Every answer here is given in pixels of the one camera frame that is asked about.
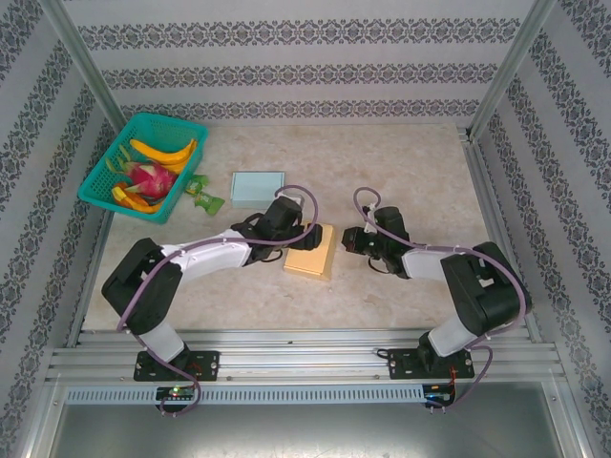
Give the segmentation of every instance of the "patterned wallpaper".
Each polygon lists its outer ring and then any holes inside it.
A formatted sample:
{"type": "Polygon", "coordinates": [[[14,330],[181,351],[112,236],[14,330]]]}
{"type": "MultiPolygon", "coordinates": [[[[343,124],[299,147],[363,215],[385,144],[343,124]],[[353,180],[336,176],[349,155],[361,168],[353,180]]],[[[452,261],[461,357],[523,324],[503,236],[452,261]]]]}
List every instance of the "patterned wallpaper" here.
{"type": "Polygon", "coordinates": [[[0,457],[66,342],[102,212],[76,197],[114,132],[39,5],[0,2],[0,457]]]}
{"type": "Polygon", "coordinates": [[[611,455],[610,7],[557,2],[480,139],[596,456],[611,455]]]}
{"type": "Polygon", "coordinates": [[[72,0],[126,115],[466,127],[532,0],[72,0]]]}

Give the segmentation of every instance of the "yellow sponge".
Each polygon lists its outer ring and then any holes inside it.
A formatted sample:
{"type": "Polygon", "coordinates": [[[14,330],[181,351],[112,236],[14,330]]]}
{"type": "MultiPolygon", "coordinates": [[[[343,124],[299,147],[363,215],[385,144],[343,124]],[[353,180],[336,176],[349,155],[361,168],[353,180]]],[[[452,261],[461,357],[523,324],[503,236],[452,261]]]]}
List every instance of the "yellow sponge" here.
{"type": "Polygon", "coordinates": [[[284,270],[314,280],[331,280],[331,264],[335,255],[335,229],[330,224],[321,224],[323,239],[312,251],[289,249],[284,270]]]}

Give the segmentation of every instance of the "marble surface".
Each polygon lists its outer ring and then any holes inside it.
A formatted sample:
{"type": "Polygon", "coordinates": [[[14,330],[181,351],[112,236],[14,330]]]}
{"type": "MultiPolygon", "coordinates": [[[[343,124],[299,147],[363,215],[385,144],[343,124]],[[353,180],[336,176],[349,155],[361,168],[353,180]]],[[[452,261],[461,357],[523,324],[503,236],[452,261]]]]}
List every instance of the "marble surface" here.
{"type": "MultiPolygon", "coordinates": [[[[454,125],[231,127],[210,129],[198,169],[225,205],[212,218],[184,195],[164,225],[115,215],[83,328],[115,328],[101,285],[138,239],[203,239],[255,213],[231,208],[229,199],[233,172],[254,170],[285,171],[287,184],[314,192],[320,221],[339,231],[332,280],[287,274],[284,260],[215,272],[180,286],[168,314],[175,328],[422,328],[453,312],[444,282],[377,274],[339,241],[344,229],[362,225],[352,193],[363,185],[399,207],[412,240],[473,246],[488,239],[454,125]]],[[[310,202],[304,215],[312,215],[310,202]]]]}

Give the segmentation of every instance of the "basket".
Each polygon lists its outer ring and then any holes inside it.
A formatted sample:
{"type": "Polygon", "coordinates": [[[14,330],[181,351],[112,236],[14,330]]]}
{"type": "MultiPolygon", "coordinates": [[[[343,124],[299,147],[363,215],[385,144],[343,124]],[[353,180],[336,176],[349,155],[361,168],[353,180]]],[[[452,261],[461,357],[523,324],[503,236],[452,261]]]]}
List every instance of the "basket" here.
{"type": "Polygon", "coordinates": [[[85,181],[78,189],[78,196],[82,200],[98,207],[112,210],[113,212],[163,224],[170,218],[172,209],[184,192],[189,178],[198,168],[203,157],[203,142],[207,137],[208,130],[192,122],[181,121],[160,114],[136,114],[123,128],[113,144],[106,150],[106,153],[104,153],[102,159],[89,173],[89,176],[85,178],[85,181]],[[119,145],[123,145],[135,161],[146,162],[150,160],[131,147],[130,140],[132,138],[140,140],[160,151],[178,151],[187,145],[192,138],[198,141],[198,147],[191,155],[189,162],[187,162],[186,167],[180,173],[174,186],[172,186],[161,208],[156,213],[150,215],[117,205],[111,194],[111,190],[118,182],[126,180],[125,176],[114,174],[106,166],[106,158],[108,158],[118,168],[117,158],[122,157],[118,148],[119,145]]]}

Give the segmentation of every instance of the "gray floor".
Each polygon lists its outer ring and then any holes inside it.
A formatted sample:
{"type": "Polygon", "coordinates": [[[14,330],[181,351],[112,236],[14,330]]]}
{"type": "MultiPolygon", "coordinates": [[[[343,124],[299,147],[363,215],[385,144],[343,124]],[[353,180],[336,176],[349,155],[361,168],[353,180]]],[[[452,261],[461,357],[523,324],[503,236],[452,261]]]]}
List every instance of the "gray floor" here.
{"type": "Polygon", "coordinates": [[[435,458],[561,456],[536,385],[487,384],[456,411],[420,405],[67,406],[57,458],[435,458]]]}

